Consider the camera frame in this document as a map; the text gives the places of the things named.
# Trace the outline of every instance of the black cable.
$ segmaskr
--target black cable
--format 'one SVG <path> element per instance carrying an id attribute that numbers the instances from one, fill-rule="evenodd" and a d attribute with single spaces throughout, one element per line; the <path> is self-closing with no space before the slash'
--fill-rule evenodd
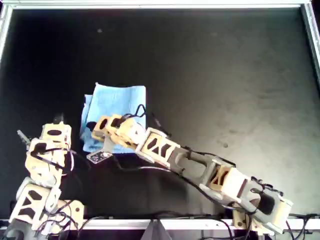
<path id="1" fill-rule="evenodd" d="M 54 167 L 56 167 L 56 168 L 58 168 L 58 169 L 61 169 L 62 171 L 66 171 L 67 173 L 70 172 L 69 169 L 66 169 L 65 167 L 61 166 L 61 165 L 58 164 L 58 163 L 52 162 L 52 161 L 50 161 L 50 160 L 48 160 L 48 159 L 45 159 L 44 157 L 39 156 L 38 154 L 39 154 L 39 152 L 36 152 L 36 151 L 30 152 L 30 156 L 32 156 L 32 157 L 34 157 L 34 158 L 36 158 L 36 159 L 38 159 L 38 160 L 40 160 L 40 161 L 43 161 L 43 162 L 45 162 L 45 163 L 47 163 L 47 164 L 50 164 L 50 165 L 52 165 L 52 166 L 54 166 Z"/>
<path id="2" fill-rule="evenodd" d="M 103 217 L 103 216 L 94 216 L 94 217 L 91 217 L 91 218 L 89 218 L 88 220 L 86 220 L 86 221 L 83 223 L 83 225 L 79 228 L 76 239 L 78 239 L 78 238 L 80 237 L 80 234 L 81 234 L 81 232 L 83 231 L 84 227 L 85 227 L 91 220 L 94 220 L 94 219 L 105 219 L 105 217 Z"/>
<path id="3" fill-rule="evenodd" d="M 140 110 L 140 108 L 142 107 L 143 109 L 143 113 L 141 113 L 140 115 L 138 115 L 138 112 Z M 136 108 L 136 111 L 134 114 L 131 113 L 126 113 L 125 115 L 123 115 L 120 120 L 117 123 L 117 127 L 120 127 L 120 125 L 127 119 L 130 118 L 134 118 L 134 117 L 138 117 L 138 118 L 142 118 L 144 115 L 146 115 L 146 107 L 143 104 L 139 104 L 138 107 Z"/>
<path id="4" fill-rule="evenodd" d="M 243 237 L 243 240 L 247 240 L 247 238 L 249 237 L 249 234 L 250 234 L 250 230 L 251 230 L 251 225 L 252 225 L 252 216 L 251 215 L 248 215 L 249 217 L 249 223 L 248 225 L 246 226 L 246 233 Z"/>
<path id="5" fill-rule="evenodd" d="M 213 237 L 213 236 L 207 236 L 207 237 L 202 237 L 199 240 L 247 240 L 250 231 L 251 231 L 251 225 L 252 225 L 252 217 L 249 215 L 249 223 L 248 226 L 246 227 L 246 233 L 244 236 L 232 236 L 232 232 L 230 227 L 228 226 L 228 224 L 221 220 L 221 219 L 214 219 L 216 221 L 222 222 L 224 223 L 227 228 L 228 228 L 228 232 L 229 232 L 229 237 Z"/>
<path id="6" fill-rule="evenodd" d="M 289 233 L 290 233 L 290 236 L 291 236 L 292 240 L 295 240 L 294 233 L 292 232 L 292 229 L 291 229 L 291 227 L 290 227 L 290 225 L 289 225 L 288 220 L 285 221 L 285 224 L 287 225 L 287 227 L 288 227 L 288 229 L 289 229 Z"/>
<path id="7" fill-rule="evenodd" d="M 305 229 L 306 229 L 306 225 L 307 225 L 308 221 L 310 219 L 312 219 L 312 218 L 319 217 L 320 214 L 311 213 L 311 214 L 302 215 L 302 214 L 290 213 L 289 216 L 290 217 L 296 217 L 296 218 L 299 218 L 299 219 L 303 219 L 303 226 L 302 226 L 299 234 L 296 237 L 294 237 L 293 231 L 290 228 L 290 225 L 289 225 L 288 221 L 286 222 L 286 224 L 288 226 L 288 232 L 290 233 L 291 238 L 293 240 L 297 240 L 302 234 L 303 234 L 303 239 L 306 237 Z"/>
<path id="8" fill-rule="evenodd" d="M 124 171 L 124 172 L 136 172 L 136 171 L 140 171 L 140 170 L 145 170 L 145 169 L 153 169 L 153 170 L 159 170 L 159 171 L 163 171 L 163 172 L 167 172 L 167 173 L 172 173 L 175 174 L 176 176 L 178 176 L 179 178 L 183 179 L 186 183 L 190 184 L 191 186 L 193 186 L 194 188 L 196 188 L 200 193 L 202 193 L 208 200 L 210 200 L 212 203 L 214 204 L 218 204 L 222 207 L 224 207 L 225 209 L 229 209 L 229 210 L 237 210 L 237 211 L 241 211 L 243 212 L 243 208 L 241 207 L 232 207 L 232 206 L 227 206 L 227 205 L 223 205 L 220 202 L 218 202 L 217 200 L 213 199 L 212 197 L 210 197 L 206 192 L 204 192 L 199 186 L 197 186 L 195 183 L 193 183 L 192 181 L 190 181 L 189 179 L 185 178 L 184 176 L 180 175 L 179 173 L 176 173 L 174 171 L 171 171 L 167 168 L 162 168 L 162 167 L 157 167 L 157 166 L 140 166 L 140 167 L 134 167 L 134 168 L 123 168 L 120 163 L 119 160 L 116 158 L 116 156 L 113 155 L 113 160 L 115 161 L 117 167 Z"/>
<path id="9" fill-rule="evenodd" d="M 68 151 L 71 152 L 73 155 L 77 156 L 78 158 L 80 158 L 81 160 L 83 160 L 85 162 L 85 164 L 87 165 L 88 169 L 91 169 L 91 165 L 88 162 L 88 160 L 86 158 L 84 158 L 81 154 L 77 153 L 76 151 L 69 149 L 69 148 L 64 148 L 64 147 L 54 147 L 54 148 L 49 148 L 49 149 L 45 149 L 43 151 L 39 151 L 37 152 L 38 154 L 44 154 L 44 153 L 48 153 L 48 152 L 54 152 L 54 151 L 58 151 L 58 150 L 62 150 L 62 151 Z"/>
<path id="10" fill-rule="evenodd" d="M 37 228 L 37 230 L 35 231 L 35 236 L 37 236 L 39 234 L 39 232 L 42 231 L 42 228 L 49 222 L 53 222 L 55 224 L 57 224 L 59 227 L 62 228 L 62 226 L 60 225 L 60 222 L 54 219 L 48 219 L 46 221 L 44 221 L 43 223 L 40 224 L 40 226 Z"/>

